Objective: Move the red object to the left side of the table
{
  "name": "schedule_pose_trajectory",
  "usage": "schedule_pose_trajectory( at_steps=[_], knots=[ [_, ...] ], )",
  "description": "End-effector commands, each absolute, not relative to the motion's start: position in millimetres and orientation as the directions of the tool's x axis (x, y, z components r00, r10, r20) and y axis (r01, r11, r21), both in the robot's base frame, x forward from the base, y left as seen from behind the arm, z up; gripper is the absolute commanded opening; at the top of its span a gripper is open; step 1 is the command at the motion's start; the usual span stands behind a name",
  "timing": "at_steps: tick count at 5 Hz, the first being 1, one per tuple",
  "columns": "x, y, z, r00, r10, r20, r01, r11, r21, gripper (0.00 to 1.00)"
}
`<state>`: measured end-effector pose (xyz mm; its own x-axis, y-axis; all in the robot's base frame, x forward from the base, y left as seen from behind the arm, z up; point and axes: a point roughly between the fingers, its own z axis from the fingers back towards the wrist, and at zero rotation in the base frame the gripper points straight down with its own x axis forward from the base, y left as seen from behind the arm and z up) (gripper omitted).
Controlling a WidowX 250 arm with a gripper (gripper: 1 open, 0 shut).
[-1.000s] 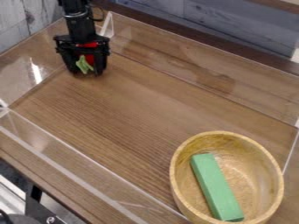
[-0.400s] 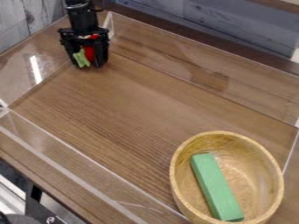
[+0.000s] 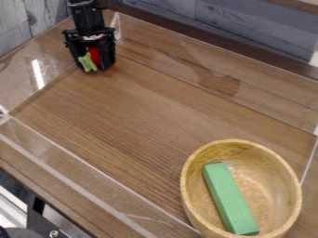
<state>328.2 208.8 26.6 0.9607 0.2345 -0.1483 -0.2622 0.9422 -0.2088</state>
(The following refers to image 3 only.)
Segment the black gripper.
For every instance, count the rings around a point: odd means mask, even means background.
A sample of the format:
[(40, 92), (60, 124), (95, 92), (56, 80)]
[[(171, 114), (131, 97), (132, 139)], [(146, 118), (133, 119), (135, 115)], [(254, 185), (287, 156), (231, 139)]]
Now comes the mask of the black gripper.
[(107, 70), (115, 64), (115, 29), (104, 27), (97, 31), (80, 32), (76, 29), (63, 30), (64, 44), (69, 50), (76, 65), (83, 70), (80, 57), (87, 53), (85, 48), (99, 46), (100, 69)]

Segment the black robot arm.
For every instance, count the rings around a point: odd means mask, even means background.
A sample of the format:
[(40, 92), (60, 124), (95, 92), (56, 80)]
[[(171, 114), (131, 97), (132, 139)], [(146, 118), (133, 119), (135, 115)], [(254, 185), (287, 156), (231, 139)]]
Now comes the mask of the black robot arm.
[(61, 32), (76, 65), (87, 72), (115, 64), (115, 28), (104, 23), (100, 0), (68, 0), (75, 28)]

